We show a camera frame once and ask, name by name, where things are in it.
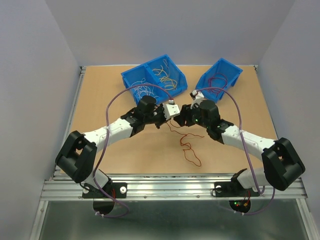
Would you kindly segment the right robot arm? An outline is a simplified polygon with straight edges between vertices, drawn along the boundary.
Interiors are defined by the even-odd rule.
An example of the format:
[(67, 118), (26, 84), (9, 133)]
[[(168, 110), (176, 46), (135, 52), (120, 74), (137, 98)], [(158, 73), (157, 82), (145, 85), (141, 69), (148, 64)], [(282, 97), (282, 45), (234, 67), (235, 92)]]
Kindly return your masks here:
[(245, 168), (235, 173), (229, 182), (218, 188), (220, 194), (242, 195), (255, 186), (271, 186), (285, 191), (306, 170), (288, 139), (282, 137), (274, 140), (241, 131), (221, 118), (218, 107), (211, 100), (183, 105), (174, 121), (181, 127), (201, 126), (214, 141), (243, 150), (247, 156), (262, 161), (262, 168)]

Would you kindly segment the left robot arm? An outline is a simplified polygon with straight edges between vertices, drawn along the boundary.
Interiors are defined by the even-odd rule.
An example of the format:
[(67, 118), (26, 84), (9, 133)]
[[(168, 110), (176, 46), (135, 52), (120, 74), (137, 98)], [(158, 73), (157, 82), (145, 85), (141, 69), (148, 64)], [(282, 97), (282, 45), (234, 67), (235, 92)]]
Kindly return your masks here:
[(174, 100), (157, 105), (155, 98), (143, 96), (137, 106), (112, 123), (96, 130), (71, 132), (63, 143), (55, 164), (75, 183), (84, 183), (88, 192), (95, 191), (100, 197), (126, 198), (126, 185), (113, 187), (112, 180), (95, 163), (97, 153), (104, 155), (106, 148), (120, 140), (140, 133), (146, 125), (157, 128), (180, 113)]

